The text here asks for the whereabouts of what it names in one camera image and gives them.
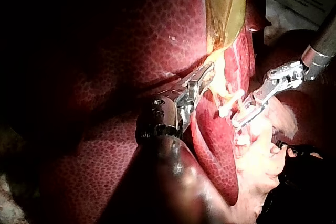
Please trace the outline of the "right arm instrument jaw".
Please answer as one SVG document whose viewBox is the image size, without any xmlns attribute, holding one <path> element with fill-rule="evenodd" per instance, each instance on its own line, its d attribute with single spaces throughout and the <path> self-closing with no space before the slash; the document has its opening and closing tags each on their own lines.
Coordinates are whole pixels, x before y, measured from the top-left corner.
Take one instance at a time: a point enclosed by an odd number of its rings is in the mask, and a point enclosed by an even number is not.
<svg viewBox="0 0 336 224">
<path fill-rule="evenodd" d="M 244 109 L 255 109 L 257 107 L 258 107 L 258 103 L 256 102 L 253 93 L 250 93 L 243 101 L 243 108 Z"/>
<path fill-rule="evenodd" d="M 268 102 L 265 104 L 259 104 L 255 109 L 244 109 L 243 106 L 232 117 L 232 126 L 236 130 L 241 130 L 247 124 L 249 124 L 256 116 L 258 116 L 268 105 Z"/>
</svg>

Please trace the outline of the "right arm instrument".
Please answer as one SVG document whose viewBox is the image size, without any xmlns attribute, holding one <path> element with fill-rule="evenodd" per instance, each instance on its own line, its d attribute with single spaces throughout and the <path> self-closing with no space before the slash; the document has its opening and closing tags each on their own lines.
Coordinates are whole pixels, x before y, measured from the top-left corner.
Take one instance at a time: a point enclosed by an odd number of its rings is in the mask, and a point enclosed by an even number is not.
<svg viewBox="0 0 336 224">
<path fill-rule="evenodd" d="M 297 88 L 305 81 L 314 81 L 335 56 L 335 45 L 323 49 L 325 51 L 309 45 L 300 60 L 290 61 L 268 70 L 261 87 L 253 92 L 256 103 L 267 104 L 268 100 L 277 93 Z"/>
</svg>

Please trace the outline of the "left arm instrument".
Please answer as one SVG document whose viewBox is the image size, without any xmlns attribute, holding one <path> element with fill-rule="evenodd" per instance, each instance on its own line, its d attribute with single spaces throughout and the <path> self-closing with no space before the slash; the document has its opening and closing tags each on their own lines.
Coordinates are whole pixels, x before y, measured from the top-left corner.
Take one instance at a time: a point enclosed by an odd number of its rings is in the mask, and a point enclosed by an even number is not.
<svg viewBox="0 0 336 224">
<path fill-rule="evenodd" d="M 148 98 L 136 121 L 136 140 L 166 135 L 182 139 L 200 97 L 199 88 L 199 78 L 192 76 Z"/>
</svg>

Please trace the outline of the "left arm instrument jaw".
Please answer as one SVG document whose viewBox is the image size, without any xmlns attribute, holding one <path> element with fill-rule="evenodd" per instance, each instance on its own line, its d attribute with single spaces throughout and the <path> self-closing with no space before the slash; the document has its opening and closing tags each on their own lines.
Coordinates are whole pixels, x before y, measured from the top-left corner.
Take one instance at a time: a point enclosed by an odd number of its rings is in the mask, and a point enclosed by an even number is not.
<svg viewBox="0 0 336 224">
<path fill-rule="evenodd" d="M 204 92 L 208 89 L 210 83 L 213 81 L 213 77 L 213 73 L 203 74 L 202 76 L 198 77 L 194 87 L 195 101 L 200 100 Z"/>
<path fill-rule="evenodd" d="M 211 61 L 196 69 L 188 80 L 188 85 L 202 86 L 213 81 L 215 75 L 215 64 Z"/>
</svg>

